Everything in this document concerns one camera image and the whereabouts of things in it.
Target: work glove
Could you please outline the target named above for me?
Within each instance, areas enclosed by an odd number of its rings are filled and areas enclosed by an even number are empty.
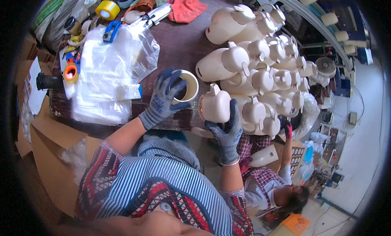
[[[287,139],[292,139],[292,124],[290,121],[286,120],[284,122],[285,137]]]
[[[252,166],[249,165],[249,163],[252,161],[253,159],[251,157],[248,157],[244,160],[241,160],[239,162],[239,167],[241,168],[241,174],[243,175],[244,173],[246,173]]]
[[[205,121],[205,126],[213,133],[219,145],[220,162],[225,165],[232,164],[239,158],[236,147],[243,132],[236,99],[230,101],[230,110],[230,120],[224,131],[217,124]]]
[[[181,74],[181,71],[172,73],[173,70],[173,67],[170,67],[167,70],[160,72],[154,83],[149,107],[139,115],[146,130],[152,129],[154,126],[172,116],[179,110],[190,106],[188,102],[172,105],[174,96],[186,86],[186,80],[181,80],[170,89],[170,86]]]

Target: black hair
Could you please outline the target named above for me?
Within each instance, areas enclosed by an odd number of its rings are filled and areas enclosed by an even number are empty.
[[[288,204],[284,206],[285,213],[301,214],[310,197],[310,191],[308,188],[301,186],[301,190],[302,192],[300,194],[292,193]]]

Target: fan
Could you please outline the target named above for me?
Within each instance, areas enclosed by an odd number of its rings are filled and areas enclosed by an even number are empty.
[[[335,62],[332,59],[329,59],[328,57],[320,57],[315,61],[315,64],[318,67],[318,74],[326,77],[331,78],[335,76]]]

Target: blue striped apron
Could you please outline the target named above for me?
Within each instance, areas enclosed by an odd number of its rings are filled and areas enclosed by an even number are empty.
[[[96,218],[118,216],[152,179],[159,178],[195,201],[215,235],[232,234],[232,216],[224,199],[200,172],[196,154],[186,140],[145,134],[138,157],[122,159],[117,177]]]

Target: metal frame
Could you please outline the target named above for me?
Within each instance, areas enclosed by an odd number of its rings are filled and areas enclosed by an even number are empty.
[[[328,30],[325,24],[321,22],[318,17],[316,17],[306,6],[304,6],[298,0],[279,1],[293,8],[303,18],[305,18],[309,23],[311,23],[335,48],[339,56],[342,58],[344,65],[348,67],[348,70],[350,71],[353,69],[354,65],[350,62],[348,55],[345,53],[345,50],[341,47],[335,36]]]

